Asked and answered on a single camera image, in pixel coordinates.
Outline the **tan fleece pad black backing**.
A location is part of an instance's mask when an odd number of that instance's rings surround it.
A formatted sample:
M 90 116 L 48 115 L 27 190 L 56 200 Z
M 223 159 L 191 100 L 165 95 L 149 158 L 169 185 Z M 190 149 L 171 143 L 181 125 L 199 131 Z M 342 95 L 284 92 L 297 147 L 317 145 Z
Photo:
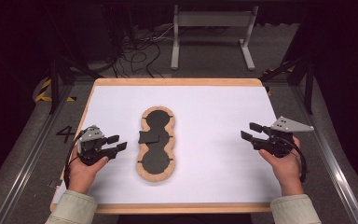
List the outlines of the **tan fleece pad black backing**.
M 143 113 L 136 168 L 144 180 L 160 182 L 172 175 L 176 164 L 174 124 L 174 114 L 167 107 L 153 106 Z

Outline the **white metal stand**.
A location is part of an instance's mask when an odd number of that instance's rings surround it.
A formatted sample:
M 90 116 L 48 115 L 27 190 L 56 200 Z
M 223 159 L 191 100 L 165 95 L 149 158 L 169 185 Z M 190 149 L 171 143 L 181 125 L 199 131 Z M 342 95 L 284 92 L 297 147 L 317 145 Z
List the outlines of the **white metal stand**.
M 249 50 L 249 41 L 255 26 L 258 7 L 245 11 L 181 11 L 178 5 L 174 6 L 173 15 L 173 44 L 171 69 L 179 68 L 180 54 L 180 27 L 245 27 L 246 35 L 239 40 L 243 58 L 250 71 L 255 70 L 255 64 Z

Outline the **black metal stand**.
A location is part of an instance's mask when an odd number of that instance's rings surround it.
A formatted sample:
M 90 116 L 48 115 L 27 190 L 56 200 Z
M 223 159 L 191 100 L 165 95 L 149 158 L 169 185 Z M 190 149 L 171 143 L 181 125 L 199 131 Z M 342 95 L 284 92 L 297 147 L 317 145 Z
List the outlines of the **black metal stand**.
M 289 62 L 285 62 L 279 67 L 266 70 L 262 77 L 259 78 L 261 82 L 266 82 L 277 75 L 280 75 L 284 72 L 287 72 L 289 69 L 292 69 L 290 76 L 286 79 L 287 83 L 290 86 L 298 86 L 302 80 L 305 80 L 305 90 L 304 90 L 304 106 L 307 109 L 307 112 L 312 115 L 312 91 L 313 91 L 313 80 L 314 80 L 314 66 L 312 64 L 312 56 L 306 55 L 299 57 Z
M 50 74 L 48 76 L 51 85 L 52 102 L 50 113 L 54 113 L 62 101 L 65 101 L 65 98 L 61 99 L 60 81 L 63 82 L 64 86 L 73 85 L 76 81 L 76 73 L 71 70 L 71 67 L 93 79 L 103 78 L 103 76 L 76 61 L 51 14 L 51 10 L 47 5 L 43 5 L 42 8 L 44 15 L 40 16 L 40 18 L 44 23 L 43 43 L 45 52 L 50 60 Z

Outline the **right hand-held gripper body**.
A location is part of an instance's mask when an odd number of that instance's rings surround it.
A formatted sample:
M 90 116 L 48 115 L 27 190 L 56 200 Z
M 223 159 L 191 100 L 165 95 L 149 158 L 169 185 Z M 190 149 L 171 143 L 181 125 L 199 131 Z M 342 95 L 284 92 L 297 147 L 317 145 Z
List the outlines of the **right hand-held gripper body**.
M 267 140 L 255 138 L 252 146 L 255 150 L 265 149 L 271 155 L 282 158 L 288 155 L 296 147 L 293 134 L 298 132 L 313 132 L 314 127 L 292 119 L 279 117 L 270 126 L 263 126 L 268 136 Z

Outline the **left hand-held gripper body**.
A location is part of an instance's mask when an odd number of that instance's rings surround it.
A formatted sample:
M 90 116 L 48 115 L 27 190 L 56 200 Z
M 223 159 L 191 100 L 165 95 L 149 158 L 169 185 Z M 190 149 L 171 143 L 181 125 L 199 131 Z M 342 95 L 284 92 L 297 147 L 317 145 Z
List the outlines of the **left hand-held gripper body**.
M 93 165 L 103 157 L 112 160 L 117 155 L 116 148 L 103 149 L 104 145 L 108 145 L 106 138 L 96 125 L 89 126 L 81 131 L 77 139 L 77 153 L 80 160 L 88 166 Z

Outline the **aluminium rail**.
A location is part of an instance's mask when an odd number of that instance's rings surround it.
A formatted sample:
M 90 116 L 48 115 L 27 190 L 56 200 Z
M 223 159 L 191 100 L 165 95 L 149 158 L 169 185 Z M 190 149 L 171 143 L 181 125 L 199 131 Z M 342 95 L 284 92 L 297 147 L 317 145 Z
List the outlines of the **aluminium rail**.
M 328 145 L 325 137 L 322 135 L 320 128 L 317 125 L 316 119 L 310 115 L 308 109 L 303 102 L 303 94 L 299 87 L 292 87 L 291 92 L 299 104 L 302 113 L 307 122 L 314 128 L 313 135 L 318 144 L 318 151 L 324 162 L 324 166 L 333 182 L 337 194 L 350 218 L 351 224 L 358 224 L 358 201 L 351 190 L 350 184 L 346 176 L 342 172 L 331 147 Z
M 72 85 L 62 86 L 58 95 L 60 102 L 53 112 L 50 112 L 51 105 L 36 104 L 34 112 L 0 169 L 0 224 L 7 224 L 72 89 Z

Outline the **person's right hand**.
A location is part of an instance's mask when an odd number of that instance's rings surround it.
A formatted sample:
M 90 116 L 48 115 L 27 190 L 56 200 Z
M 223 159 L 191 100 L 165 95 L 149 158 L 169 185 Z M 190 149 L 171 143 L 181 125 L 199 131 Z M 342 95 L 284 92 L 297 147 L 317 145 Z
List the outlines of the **person's right hand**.
M 300 164 L 298 160 L 300 156 L 294 148 L 283 158 L 276 158 L 265 149 L 260 149 L 259 155 L 271 165 L 281 187 L 282 196 L 294 196 L 304 193 L 299 173 Z

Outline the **yellow black hazard tape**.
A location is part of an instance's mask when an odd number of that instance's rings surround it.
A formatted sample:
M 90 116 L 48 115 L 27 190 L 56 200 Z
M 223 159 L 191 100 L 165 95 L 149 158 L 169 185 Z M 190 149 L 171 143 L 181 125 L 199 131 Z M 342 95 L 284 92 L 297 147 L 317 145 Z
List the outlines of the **yellow black hazard tape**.
M 36 95 L 36 97 L 34 98 L 34 100 L 35 100 L 36 102 L 51 102 L 51 101 L 52 101 L 52 97 L 51 97 L 51 96 L 46 96 L 46 92 L 47 92 L 48 87 L 50 86 L 50 84 L 51 84 L 51 79 L 50 79 L 50 78 L 47 78 L 47 79 L 44 81 L 44 83 L 43 83 L 43 85 L 42 85 L 42 87 L 41 87 L 39 93 L 38 93 L 38 94 Z

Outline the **person's left hand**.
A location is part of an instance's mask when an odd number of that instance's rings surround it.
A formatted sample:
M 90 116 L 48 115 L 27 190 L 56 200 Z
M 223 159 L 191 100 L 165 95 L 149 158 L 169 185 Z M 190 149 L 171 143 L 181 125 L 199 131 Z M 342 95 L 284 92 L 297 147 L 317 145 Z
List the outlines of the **person's left hand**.
M 108 158 L 103 157 L 93 165 L 88 166 L 75 156 L 71 159 L 69 165 L 69 185 L 67 188 L 78 193 L 87 194 L 98 172 L 102 170 L 107 163 Z

